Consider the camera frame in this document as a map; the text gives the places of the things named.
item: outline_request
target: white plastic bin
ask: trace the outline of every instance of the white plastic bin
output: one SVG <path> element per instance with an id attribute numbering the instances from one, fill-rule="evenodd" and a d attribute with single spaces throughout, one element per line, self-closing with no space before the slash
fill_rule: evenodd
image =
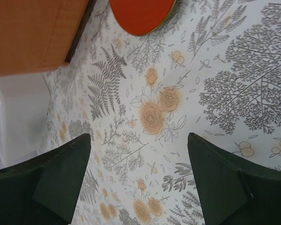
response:
<path id="1" fill-rule="evenodd" d="M 37 155 L 49 102 L 41 74 L 0 77 L 0 158 L 4 167 Z"/>

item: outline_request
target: white object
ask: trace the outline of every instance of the white object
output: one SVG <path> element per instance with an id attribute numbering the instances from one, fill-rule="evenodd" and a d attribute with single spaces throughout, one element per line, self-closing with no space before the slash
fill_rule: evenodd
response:
<path id="1" fill-rule="evenodd" d="M 37 156 L 49 102 L 41 74 L 0 77 L 0 158 L 4 167 Z"/>

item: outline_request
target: orange round object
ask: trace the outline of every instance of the orange round object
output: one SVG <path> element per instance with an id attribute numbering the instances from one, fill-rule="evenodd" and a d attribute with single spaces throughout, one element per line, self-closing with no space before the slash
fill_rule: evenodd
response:
<path id="1" fill-rule="evenodd" d="M 110 0 L 119 25 L 136 36 L 146 35 L 161 25 L 176 0 Z"/>

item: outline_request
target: red lid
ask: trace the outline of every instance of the red lid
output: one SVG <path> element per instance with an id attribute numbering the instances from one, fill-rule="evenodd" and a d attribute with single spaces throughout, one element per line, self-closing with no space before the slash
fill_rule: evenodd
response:
<path id="1" fill-rule="evenodd" d="M 161 25 L 176 0 L 110 0 L 119 25 L 136 36 L 146 35 Z"/>

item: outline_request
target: white floral fabric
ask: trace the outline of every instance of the white floral fabric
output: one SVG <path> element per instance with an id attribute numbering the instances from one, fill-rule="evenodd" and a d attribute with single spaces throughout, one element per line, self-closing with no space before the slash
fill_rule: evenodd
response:
<path id="1" fill-rule="evenodd" d="M 71 64 L 43 76 L 39 153 L 91 135 L 73 225 L 203 225 L 190 132 L 281 171 L 281 0 L 177 0 L 143 37 L 97 0 Z"/>

